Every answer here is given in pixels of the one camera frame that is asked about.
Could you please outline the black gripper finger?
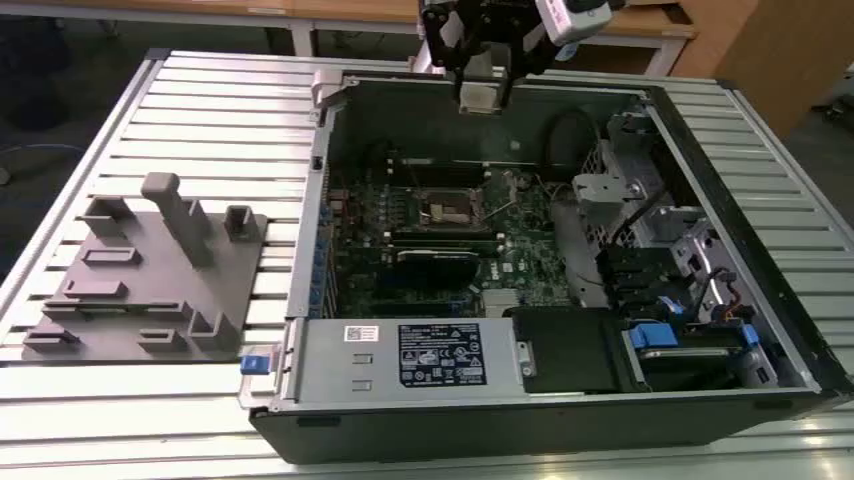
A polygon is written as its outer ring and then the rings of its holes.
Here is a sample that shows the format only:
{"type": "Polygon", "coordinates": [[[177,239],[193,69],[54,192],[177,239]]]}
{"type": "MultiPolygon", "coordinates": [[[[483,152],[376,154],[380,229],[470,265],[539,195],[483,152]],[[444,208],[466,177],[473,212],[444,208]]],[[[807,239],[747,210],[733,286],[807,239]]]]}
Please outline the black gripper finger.
{"type": "Polygon", "coordinates": [[[422,5],[422,30],[430,64],[444,69],[445,76],[452,81],[452,99],[461,105],[460,92],[468,56],[464,50],[465,27],[456,3],[422,5]]]}
{"type": "Polygon", "coordinates": [[[557,52],[543,23],[509,43],[508,66],[500,82],[497,106],[504,109],[509,102],[512,87],[528,75],[540,75],[552,64],[557,52]]]}

